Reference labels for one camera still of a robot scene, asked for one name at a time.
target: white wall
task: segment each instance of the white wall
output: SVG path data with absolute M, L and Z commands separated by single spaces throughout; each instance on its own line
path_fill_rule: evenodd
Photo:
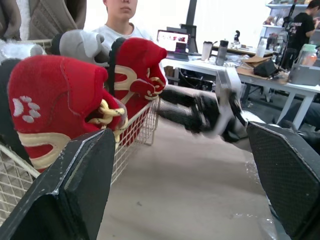
M 186 23 L 189 0 L 138 0 L 136 14 L 131 20 L 146 29 L 154 39 L 158 30 L 179 28 Z M 107 22 L 108 14 L 103 0 L 88 0 L 84 29 L 91 31 Z
M 236 30 L 242 44 L 256 47 L 270 13 L 265 4 L 265 0 L 198 0 L 194 25 L 199 52 L 204 41 L 233 41 Z

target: desk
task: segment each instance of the desk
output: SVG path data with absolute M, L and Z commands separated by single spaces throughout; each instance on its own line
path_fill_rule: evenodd
M 213 46 L 212 50 L 213 51 L 218 51 L 219 47 L 218 46 Z M 248 49 L 246 49 L 246 48 L 239 48 L 239 49 L 228 48 L 227 49 L 227 53 L 236 54 L 236 55 L 249 55 L 250 57 L 253 57 L 253 56 L 256 55 L 257 50 L 256 50 L 256 48 L 253 48 L 253 47 L 248 47 Z M 274 54 L 273 51 L 266 50 L 264 56 L 265 57 L 271 57 L 273 54 Z
M 172 66 L 174 68 L 181 68 L 190 71 L 195 71 L 198 73 L 208 74 L 208 75 L 217 75 L 218 70 L 223 70 L 224 67 L 216 66 L 210 63 L 203 62 L 201 60 L 192 60 L 192 57 L 189 57 L 190 61 L 178 61 L 172 59 L 164 59 L 162 60 L 162 65 Z M 307 85 L 296 85 L 296 84 L 280 84 L 271 80 L 264 80 L 256 77 L 246 76 L 239 74 L 240 80 L 246 84 L 253 84 L 261 87 L 272 88 L 276 90 L 289 92 L 289 97 L 285 102 L 285 105 L 282 109 L 280 117 L 277 121 L 279 121 L 287 114 L 296 94 L 304 96 L 301 107 L 295 116 L 293 121 L 293 125 L 298 129 L 305 118 L 305 115 L 310 107 L 310 104 L 313 102 L 316 94 L 320 94 L 320 86 L 307 86 Z

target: white t-shirt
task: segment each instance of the white t-shirt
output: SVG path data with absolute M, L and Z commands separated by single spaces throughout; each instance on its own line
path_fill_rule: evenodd
M 125 38 L 125 39 L 142 38 L 142 39 L 148 39 L 153 41 L 151 35 L 147 31 L 139 29 L 138 27 L 134 26 L 132 23 L 130 24 L 133 26 L 133 32 L 130 35 L 120 34 L 115 30 L 111 29 L 110 27 L 108 27 L 107 25 L 103 25 L 98 29 L 94 30 L 93 32 L 101 34 L 104 37 L 104 42 L 102 44 L 105 45 L 109 50 L 111 50 L 112 44 L 118 38 Z M 168 85 L 168 79 L 166 78 L 165 70 L 162 67 L 161 63 L 160 63 L 160 69 L 163 76 L 165 77 L 166 84 Z

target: paw print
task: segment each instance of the paw print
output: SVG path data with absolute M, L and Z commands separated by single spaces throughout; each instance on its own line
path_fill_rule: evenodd
M 13 98 L 12 101 L 14 104 L 14 117 L 20 117 L 22 115 L 22 119 L 29 124 L 32 124 L 36 118 L 41 117 L 40 113 L 38 112 L 38 110 L 40 110 L 40 107 L 36 103 L 32 102 L 31 97 L 21 96 L 20 98 Z M 23 103 L 27 104 L 29 108 L 27 110 L 29 115 L 23 114 L 25 112 Z

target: red plush toy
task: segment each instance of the red plush toy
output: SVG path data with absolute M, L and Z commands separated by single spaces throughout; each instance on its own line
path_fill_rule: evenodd
M 104 89 L 103 67 L 62 56 L 18 63 L 8 83 L 12 120 L 33 166 L 42 172 L 68 141 L 108 127 L 117 130 L 126 110 Z
M 108 70 L 109 91 L 114 92 L 115 97 L 125 104 L 129 120 L 165 88 L 166 77 L 161 71 L 160 62 L 166 56 L 164 48 L 143 38 L 118 38 L 113 43 Z M 122 140 L 123 144 L 134 141 L 142 123 L 143 120 L 123 133 L 125 136 L 134 128 L 133 137 Z

